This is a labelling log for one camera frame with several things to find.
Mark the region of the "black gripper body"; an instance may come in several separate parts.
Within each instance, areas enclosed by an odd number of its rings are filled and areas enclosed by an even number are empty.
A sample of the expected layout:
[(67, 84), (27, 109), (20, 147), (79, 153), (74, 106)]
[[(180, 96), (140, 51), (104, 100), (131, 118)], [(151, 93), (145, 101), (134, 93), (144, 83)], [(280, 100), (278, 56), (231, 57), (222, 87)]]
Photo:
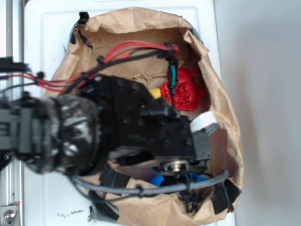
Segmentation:
[(181, 161), (196, 165), (189, 119), (141, 83), (115, 76), (88, 81), (79, 94), (96, 104), (100, 124), (99, 162), (165, 170)]

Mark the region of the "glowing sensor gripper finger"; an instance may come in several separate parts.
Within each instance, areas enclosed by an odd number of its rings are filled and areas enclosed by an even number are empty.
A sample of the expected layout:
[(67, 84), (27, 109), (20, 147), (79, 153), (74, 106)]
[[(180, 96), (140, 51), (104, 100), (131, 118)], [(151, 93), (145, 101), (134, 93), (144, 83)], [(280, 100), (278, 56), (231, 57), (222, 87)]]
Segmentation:
[(211, 158), (209, 136), (219, 127), (218, 120), (212, 111), (201, 113), (190, 122), (196, 160), (207, 161)]

